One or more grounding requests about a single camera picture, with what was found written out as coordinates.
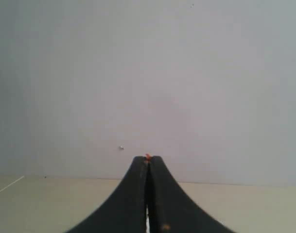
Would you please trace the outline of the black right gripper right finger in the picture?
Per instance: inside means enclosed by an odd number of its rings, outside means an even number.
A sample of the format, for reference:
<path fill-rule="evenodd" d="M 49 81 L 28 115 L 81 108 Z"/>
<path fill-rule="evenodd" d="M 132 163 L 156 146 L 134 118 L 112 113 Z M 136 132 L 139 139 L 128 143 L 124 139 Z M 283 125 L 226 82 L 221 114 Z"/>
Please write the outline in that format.
<path fill-rule="evenodd" d="M 148 159 L 147 205 L 152 233 L 232 233 L 180 187 L 160 156 Z"/>

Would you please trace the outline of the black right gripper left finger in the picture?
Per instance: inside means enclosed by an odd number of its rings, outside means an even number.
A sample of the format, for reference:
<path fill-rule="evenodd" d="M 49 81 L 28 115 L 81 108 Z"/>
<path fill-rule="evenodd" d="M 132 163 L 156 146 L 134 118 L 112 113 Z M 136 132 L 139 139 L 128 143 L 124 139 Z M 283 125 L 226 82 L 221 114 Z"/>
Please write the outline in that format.
<path fill-rule="evenodd" d="M 146 232 L 146 180 L 148 163 L 136 156 L 112 194 L 69 233 Z"/>

